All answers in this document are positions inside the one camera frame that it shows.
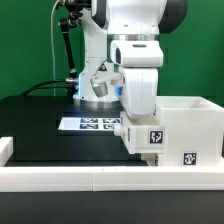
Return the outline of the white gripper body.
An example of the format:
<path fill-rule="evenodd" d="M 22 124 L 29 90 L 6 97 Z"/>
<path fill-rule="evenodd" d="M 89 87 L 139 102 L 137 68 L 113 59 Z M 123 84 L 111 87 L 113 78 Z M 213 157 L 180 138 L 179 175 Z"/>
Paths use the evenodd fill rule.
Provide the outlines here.
<path fill-rule="evenodd" d="M 120 102 L 130 117 L 143 118 L 154 112 L 158 70 L 156 68 L 119 68 L 123 75 Z"/>

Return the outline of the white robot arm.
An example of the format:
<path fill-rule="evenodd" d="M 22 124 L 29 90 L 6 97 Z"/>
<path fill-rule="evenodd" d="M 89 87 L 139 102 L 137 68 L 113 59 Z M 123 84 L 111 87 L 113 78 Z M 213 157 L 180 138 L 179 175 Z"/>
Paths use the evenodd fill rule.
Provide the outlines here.
<path fill-rule="evenodd" d="M 153 114 L 164 54 L 158 36 L 174 31 L 187 0 L 90 0 L 82 10 L 85 65 L 78 98 L 119 101 L 132 117 Z"/>

